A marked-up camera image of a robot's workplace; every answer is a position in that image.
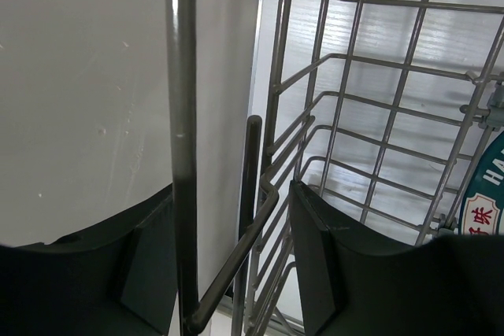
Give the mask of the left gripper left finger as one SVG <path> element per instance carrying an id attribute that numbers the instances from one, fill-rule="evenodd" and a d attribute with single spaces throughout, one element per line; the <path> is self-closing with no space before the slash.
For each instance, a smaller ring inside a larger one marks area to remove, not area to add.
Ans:
<path id="1" fill-rule="evenodd" d="M 1 248 L 4 335 L 166 335 L 176 291 L 171 190 L 56 242 Z"/>

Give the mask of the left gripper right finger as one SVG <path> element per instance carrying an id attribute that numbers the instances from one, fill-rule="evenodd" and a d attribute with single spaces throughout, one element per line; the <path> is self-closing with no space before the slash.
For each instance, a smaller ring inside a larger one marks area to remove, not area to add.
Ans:
<path id="1" fill-rule="evenodd" d="M 414 247 L 289 187 L 308 335 L 500 335 L 503 239 L 443 236 Z"/>

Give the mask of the white plate green rim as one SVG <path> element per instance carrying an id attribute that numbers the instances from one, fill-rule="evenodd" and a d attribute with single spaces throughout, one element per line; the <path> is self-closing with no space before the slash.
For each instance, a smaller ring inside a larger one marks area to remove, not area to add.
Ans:
<path id="1" fill-rule="evenodd" d="M 463 197 L 459 234 L 503 235 L 503 133 L 482 154 Z"/>

